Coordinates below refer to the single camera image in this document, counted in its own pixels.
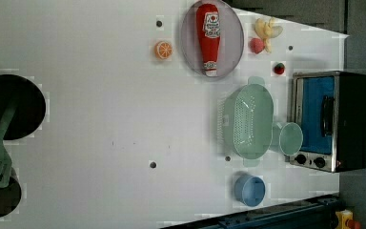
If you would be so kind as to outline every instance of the toaster oven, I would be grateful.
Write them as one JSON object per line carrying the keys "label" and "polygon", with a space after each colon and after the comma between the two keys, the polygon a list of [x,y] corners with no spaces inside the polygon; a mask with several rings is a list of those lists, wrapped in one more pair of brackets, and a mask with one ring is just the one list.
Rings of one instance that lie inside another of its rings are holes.
{"label": "toaster oven", "polygon": [[366,168],[366,75],[295,73],[291,121],[303,133],[290,163],[326,172]]}

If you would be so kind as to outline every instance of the blue bowl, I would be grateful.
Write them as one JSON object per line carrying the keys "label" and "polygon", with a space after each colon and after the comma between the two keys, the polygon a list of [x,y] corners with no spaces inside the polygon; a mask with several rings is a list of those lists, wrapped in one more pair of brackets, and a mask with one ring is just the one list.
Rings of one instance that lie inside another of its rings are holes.
{"label": "blue bowl", "polygon": [[266,187],[259,177],[244,175],[234,185],[236,199],[250,207],[257,206],[264,199],[265,193]]}

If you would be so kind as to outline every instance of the green cup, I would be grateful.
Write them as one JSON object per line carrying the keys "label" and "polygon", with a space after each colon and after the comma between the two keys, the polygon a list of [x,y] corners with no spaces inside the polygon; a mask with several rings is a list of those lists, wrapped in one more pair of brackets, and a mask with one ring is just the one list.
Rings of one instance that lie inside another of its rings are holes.
{"label": "green cup", "polygon": [[302,130],[296,123],[276,122],[273,124],[271,150],[291,156],[301,149],[302,141]]}

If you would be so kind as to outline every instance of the red ketchup bottle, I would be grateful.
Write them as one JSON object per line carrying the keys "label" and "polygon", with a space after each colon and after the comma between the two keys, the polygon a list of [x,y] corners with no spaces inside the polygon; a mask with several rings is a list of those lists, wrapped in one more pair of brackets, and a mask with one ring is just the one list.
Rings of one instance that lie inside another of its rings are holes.
{"label": "red ketchup bottle", "polygon": [[203,54],[204,71],[207,76],[216,75],[216,62],[220,40],[219,14],[213,4],[201,5],[196,13],[197,36]]}

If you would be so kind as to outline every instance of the oven knob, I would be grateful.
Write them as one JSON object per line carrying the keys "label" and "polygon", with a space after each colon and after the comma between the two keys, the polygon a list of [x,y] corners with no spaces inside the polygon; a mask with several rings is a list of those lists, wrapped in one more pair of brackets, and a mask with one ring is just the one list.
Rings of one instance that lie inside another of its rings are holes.
{"label": "oven knob", "polygon": [[296,162],[298,162],[298,164],[305,164],[305,162],[307,161],[307,157],[305,157],[304,155],[298,155],[295,160]]}
{"label": "oven knob", "polygon": [[317,168],[321,169],[325,167],[326,162],[324,158],[318,157],[317,159],[314,160],[314,164],[316,165]]}

